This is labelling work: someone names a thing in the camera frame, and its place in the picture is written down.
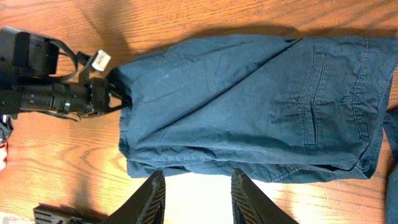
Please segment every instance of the pants pocket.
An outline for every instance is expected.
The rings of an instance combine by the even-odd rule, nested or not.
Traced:
[[[306,90],[303,93],[302,111],[305,125],[305,144],[316,145],[318,142],[317,106],[315,101],[317,95],[323,89],[323,67],[325,54],[315,53],[313,67]]]

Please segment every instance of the cable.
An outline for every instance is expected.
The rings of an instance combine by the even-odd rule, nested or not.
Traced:
[[[56,118],[69,119],[69,120],[76,121],[76,122],[80,122],[81,121],[81,117],[79,115],[77,115],[77,114],[74,114],[74,115],[76,115],[78,117],[78,119],[71,118],[71,117],[68,117],[68,116],[63,116],[63,115],[60,115],[60,114],[57,114],[57,113],[53,113],[53,112],[49,112],[49,111],[35,111],[35,112],[39,112],[39,113],[42,113],[42,114],[50,115],[50,116],[53,116],[53,117],[56,117]]]
[[[47,77],[48,80],[54,81],[54,82],[65,82],[71,78],[73,78],[77,71],[78,71],[78,60],[77,60],[77,56],[75,55],[75,53],[73,53],[72,50],[70,50],[70,48],[63,43],[61,40],[56,40],[56,39],[52,39],[50,41],[51,44],[59,47],[60,49],[62,49],[65,54],[67,55],[67,57],[69,57],[72,62],[73,62],[73,66],[75,67],[75,70],[73,72],[71,72],[71,74],[69,75],[64,75],[64,76],[57,76],[57,77]]]

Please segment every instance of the wood grain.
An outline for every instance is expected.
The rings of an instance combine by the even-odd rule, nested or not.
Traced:
[[[103,49],[114,67],[185,39],[214,35],[394,36],[397,8],[398,1],[391,0],[0,0],[0,27],[57,37],[88,54]],[[71,69],[60,60],[60,73]],[[390,100],[396,105],[398,84]],[[9,140],[8,166],[0,172],[0,210],[32,218],[32,209],[45,203],[99,216],[114,212],[144,182],[127,176],[118,122],[118,113],[81,123],[21,114]],[[256,183],[300,223],[383,223],[393,163],[384,141],[371,180]],[[165,222],[232,223],[229,191],[225,176],[168,177]]]

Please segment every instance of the red object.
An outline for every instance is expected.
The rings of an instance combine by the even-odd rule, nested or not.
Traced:
[[[6,167],[6,159],[8,154],[7,142],[0,144],[0,170]]]

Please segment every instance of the fabric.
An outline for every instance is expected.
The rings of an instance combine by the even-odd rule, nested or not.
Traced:
[[[114,69],[131,177],[234,168],[264,182],[368,179],[376,170],[397,39],[193,39]]]
[[[384,118],[384,130],[392,149],[392,155],[398,161],[398,108],[388,111]],[[398,167],[388,178],[386,195],[386,223],[398,223]]]

